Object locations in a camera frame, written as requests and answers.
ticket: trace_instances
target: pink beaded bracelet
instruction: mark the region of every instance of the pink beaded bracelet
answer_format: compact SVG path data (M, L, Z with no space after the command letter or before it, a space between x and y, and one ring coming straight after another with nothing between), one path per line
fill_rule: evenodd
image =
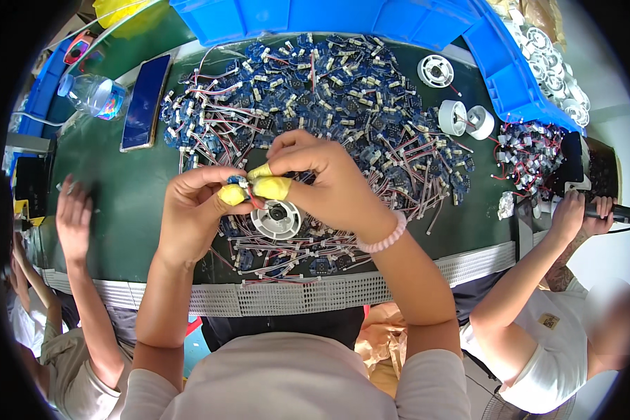
M372 243L370 245L365 244L358 238L357 248L368 254L374 254L391 247L399 239L399 237L403 235L404 231L406 230L406 217L403 213L396 210L393 210L392 212L397 216L397 228L394 230L394 232L392 232L389 237L381 240L380 242Z

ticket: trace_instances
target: tattooed arm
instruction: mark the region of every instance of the tattooed arm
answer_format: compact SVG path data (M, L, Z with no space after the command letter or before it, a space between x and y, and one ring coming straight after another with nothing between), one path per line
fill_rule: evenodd
M586 217L581 225L581 230L571 241L564 252L555 260L548 273L544 276L548 287L552 292L564 292L567 286L574 279L574 274L567 268L567 261L570 260L574 252L588 238L593 235L607 233L613 224L613 213L611 207L618 201L611 197L595 197L593 203L597 205L597 213L600 218Z
M589 236L583 231L583 228L576 234L576 237L567 245L564 252L560 254L553 265L548 269L548 273L544 276L551 292L564 292L567 286L574 278L572 271L567 268L567 261L570 260L574 252L588 240Z

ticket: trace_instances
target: plastic water bottle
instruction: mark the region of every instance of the plastic water bottle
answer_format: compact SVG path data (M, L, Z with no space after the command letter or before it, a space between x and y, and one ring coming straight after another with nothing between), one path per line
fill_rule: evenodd
M130 94L112 79L98 75L65 75L58 96L67 97L76 110L103 120L115 120L126 113Z

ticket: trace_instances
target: phone screen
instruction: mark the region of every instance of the phone screen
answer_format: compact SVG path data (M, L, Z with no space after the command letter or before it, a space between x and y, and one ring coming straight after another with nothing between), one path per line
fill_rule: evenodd
M140 67L126 113L120 151L150 147L154 143L156 115L169 67L170 55L155 58Z

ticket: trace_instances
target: blue plastic crate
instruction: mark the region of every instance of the blue plastic crate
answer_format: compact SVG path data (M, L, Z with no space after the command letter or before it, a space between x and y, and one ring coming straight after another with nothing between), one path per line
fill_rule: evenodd
M56 51L44 63L42 70L33 83L33 88L30 89L28 102L25 104L25 112L43 119L47 118L51 98L54 97L58 89L58 81L68 66L63 62L63 58L71 43L72 40L61 42ZM43 128L44 124L42 122L37 122L24 116L21 117L18 133L41 137Z
M509 122L522 118L553 123L585 135L583 128L543 95L520 48L490 5L477 0L476 8L482 19L462 37L478 63L497 116Z
M485 0L170 0L201 45L261 33L374 34L440 51L462 35L501 120L585 130L541 93L527 61Z
M170 0L203 46L263 32L374 34L435 51L479 21L476 0Z

